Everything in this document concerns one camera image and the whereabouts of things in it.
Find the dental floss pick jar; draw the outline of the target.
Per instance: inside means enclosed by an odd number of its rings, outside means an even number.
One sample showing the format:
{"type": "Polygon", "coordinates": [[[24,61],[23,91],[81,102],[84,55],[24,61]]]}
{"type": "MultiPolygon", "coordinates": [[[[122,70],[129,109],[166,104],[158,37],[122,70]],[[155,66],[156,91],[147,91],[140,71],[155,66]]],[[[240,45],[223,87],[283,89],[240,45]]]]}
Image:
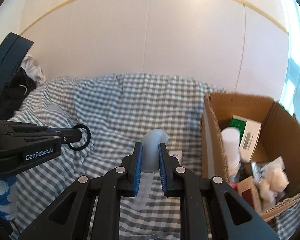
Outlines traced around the dental floss pick jar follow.
{"type": "Polygon", "coordinates": [[[241,156],[239,153],[240,132],[237,128],[227,127],[221,132],[224,153],[228,161],[229,176],[237,174],[241,156]]]}

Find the black clothes pile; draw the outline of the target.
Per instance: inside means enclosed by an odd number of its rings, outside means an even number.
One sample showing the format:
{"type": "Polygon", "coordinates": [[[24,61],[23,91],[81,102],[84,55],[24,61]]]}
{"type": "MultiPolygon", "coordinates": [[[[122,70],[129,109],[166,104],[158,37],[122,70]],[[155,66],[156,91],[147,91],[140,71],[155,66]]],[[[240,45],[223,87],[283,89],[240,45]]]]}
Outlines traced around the black clothes pile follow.
{"type": "Polygon", "coordinates": [[[37,87],[23,68],[20,68],[0,98],[0,120],[9,120],[18,111],[30,92],[37,87]]]}

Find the white clothes pile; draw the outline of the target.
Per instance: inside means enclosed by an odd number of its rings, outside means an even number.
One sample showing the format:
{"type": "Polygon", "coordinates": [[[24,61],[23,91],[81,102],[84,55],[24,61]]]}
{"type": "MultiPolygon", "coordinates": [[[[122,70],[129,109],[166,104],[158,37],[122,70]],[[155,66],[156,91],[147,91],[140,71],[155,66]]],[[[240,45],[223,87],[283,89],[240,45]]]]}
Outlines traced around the white clothes pile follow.
{"type": "Polygon", "coordinates": [[[21,68],[25,70],[27,76],[30,77],[37,85],[40,85],[46,81],[46,77],[42,68],[30,54],[26,54],[26,56],[23,58],[21,62],[21,68]]]}

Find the white purple cream tube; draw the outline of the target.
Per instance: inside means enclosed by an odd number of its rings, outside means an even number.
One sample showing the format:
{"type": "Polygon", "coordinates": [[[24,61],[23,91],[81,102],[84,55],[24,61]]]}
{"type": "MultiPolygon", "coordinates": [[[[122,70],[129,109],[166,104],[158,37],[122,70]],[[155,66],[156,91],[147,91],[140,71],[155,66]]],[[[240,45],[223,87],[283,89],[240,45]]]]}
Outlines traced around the white purple cream tube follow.
{"type": "Polygon", "coordinates": [[[182,164],[182,150],[170,150],[169,155],[178,159],[179,164],[182,164]]]}

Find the white lace cloth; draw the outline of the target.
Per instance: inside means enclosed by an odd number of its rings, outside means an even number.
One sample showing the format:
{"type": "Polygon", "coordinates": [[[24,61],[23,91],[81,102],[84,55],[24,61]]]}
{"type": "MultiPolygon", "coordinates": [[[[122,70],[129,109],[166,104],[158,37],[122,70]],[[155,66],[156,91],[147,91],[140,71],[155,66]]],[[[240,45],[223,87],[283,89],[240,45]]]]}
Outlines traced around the white lace cloth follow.
{"type": "Polygon", "coordinates": [[[263,211],[274,207],[277,199],[282,198],[279,195],[283,194],[289,184],[284,169],[285,165],[281,156],[260,169],[260,178],[257,181],[257,187],[263,211]]]}

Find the blue striped curtain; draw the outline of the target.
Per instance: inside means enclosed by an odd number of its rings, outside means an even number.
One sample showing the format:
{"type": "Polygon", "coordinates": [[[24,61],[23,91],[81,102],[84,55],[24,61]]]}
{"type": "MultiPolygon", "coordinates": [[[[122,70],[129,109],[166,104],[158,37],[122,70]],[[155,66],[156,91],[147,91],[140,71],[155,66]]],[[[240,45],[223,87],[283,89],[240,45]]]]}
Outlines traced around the blue striped curtain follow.
{"type": "Polygon", "coordinates": [[[288,37],[288,67],[280,103],[300,124],[300,5],[280,0],[288,37]]]}

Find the white green medicine box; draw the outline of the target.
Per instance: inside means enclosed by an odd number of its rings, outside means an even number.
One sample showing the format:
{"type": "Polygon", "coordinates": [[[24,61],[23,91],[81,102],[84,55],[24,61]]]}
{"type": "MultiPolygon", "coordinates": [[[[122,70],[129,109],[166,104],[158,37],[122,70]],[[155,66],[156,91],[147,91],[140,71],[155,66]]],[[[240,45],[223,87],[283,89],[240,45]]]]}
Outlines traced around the white green medicine box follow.
{"type": "Polygon", "coordinates": [[[239,152],[241,160],[249,163],[256,149],[261,132],[261,123],[233,115],[230,127],[237,128],[240,132],[239,152]]]}

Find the cardboard box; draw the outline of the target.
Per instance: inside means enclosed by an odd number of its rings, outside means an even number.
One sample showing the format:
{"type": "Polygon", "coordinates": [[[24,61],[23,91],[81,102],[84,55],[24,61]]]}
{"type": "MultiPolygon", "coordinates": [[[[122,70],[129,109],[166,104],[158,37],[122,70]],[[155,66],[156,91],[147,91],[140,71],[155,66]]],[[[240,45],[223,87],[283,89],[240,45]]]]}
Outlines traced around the cardboard box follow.
{"type": "Polygon", "coordinates": [[[220,176],[226,181],[230,168],[226,160],[221,131],[233,118],[261,124],[258,135],[244,135],[241,141],[246,163],[265,163],[282,157],[289,184],[282,201],[260,213],[265,221],[277,217],[300,200],[300,124],[283,106],[267,96],[212,92],[204,97],[201,118],[202,175],[220,176]]]}

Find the orange teal carton box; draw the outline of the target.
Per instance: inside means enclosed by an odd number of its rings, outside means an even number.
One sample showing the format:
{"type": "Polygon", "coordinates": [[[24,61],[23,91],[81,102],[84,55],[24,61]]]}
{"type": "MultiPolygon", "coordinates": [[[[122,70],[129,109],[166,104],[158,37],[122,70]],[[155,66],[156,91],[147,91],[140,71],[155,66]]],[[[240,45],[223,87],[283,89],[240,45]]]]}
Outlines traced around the orange teal carton box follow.
{"type": "Polygon", "coordinates": [[[237,184],[239,195],[256,211],[261,212],[262,206],[258,190],[256,188],[254,179],[252,176],[240,181],[237,184]]]}

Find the grey checkered cloth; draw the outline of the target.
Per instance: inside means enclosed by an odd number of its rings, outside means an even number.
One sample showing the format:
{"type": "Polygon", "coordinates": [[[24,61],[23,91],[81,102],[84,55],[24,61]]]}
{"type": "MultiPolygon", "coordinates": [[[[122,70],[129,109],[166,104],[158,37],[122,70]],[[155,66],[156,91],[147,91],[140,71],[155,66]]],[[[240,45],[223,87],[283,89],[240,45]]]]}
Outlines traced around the grey checkered cloth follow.
{"type": "MultiPolygon", "coordinates": [[[[196,174],[203,173],[203,130],[201,118],[204,101],[210,101],[221,126],[233,115],[253,119],[262,131],[272,131],[273,119],[279,113],[280,124],[300,135],[300,125],[273,99],[266,96],[225,92],[193,79],[153,74],[112,74],[94,79],[60,77],[39,85],[32,91],[13,121],[51,127],[84,124],[91,131],[89,146],[74,152],[64,146],[60,157],[52,159],[17,176],[17,208],[12,239],[37,218],[78,176],[104,175],[130,155],[137,141],[152,129],[168,134],[168,149],[181,150],[182,164],[196,174]]],[[[271,136],[260,142],[267,157],[274,160],[275,146],[288,146],[282,158],[293,194],[300,193],[300,138],[271,136]]]]}

